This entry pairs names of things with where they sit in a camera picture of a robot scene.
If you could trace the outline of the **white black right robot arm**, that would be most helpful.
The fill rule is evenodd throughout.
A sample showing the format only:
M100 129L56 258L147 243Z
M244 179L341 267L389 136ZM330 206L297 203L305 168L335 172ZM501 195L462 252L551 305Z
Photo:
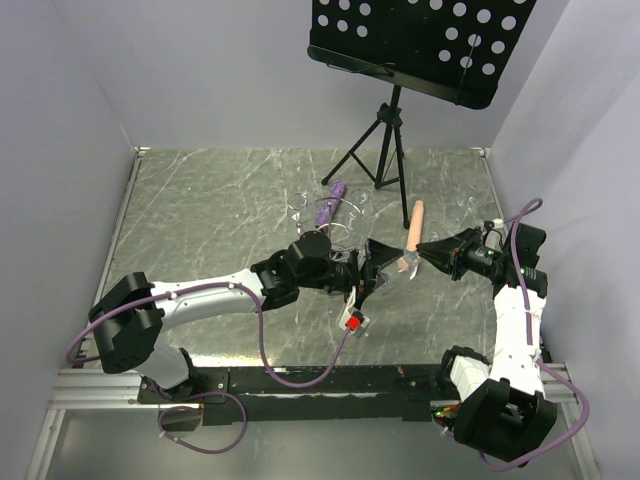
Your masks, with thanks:
M537 263L546 237L544 230L521 224L497 251L485 245L480 229L468 228L417 247L423 259L454 280L473 272L492 284L493 357L454 346L442 357L436 385L445 397L460 397L446 418L455 441L504 462L538 448L557 419L537 364L548 293L547 275Z

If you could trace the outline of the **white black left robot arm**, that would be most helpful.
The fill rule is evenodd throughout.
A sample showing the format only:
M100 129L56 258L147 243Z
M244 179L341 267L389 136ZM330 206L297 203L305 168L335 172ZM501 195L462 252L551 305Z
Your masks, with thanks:
M122 278L91 310L98 359L106 374L138 372L176 402L193 397L198 375L189 354L160 342L162 332L224 314L258 316L293 304L303 289L338 294L337 324L344 336L360 336L370 324L364 301L382 284L383 271L403 250L373 239L338 261L329 237L303 233L287 248L223 277L182 283L151 282L142 272Z

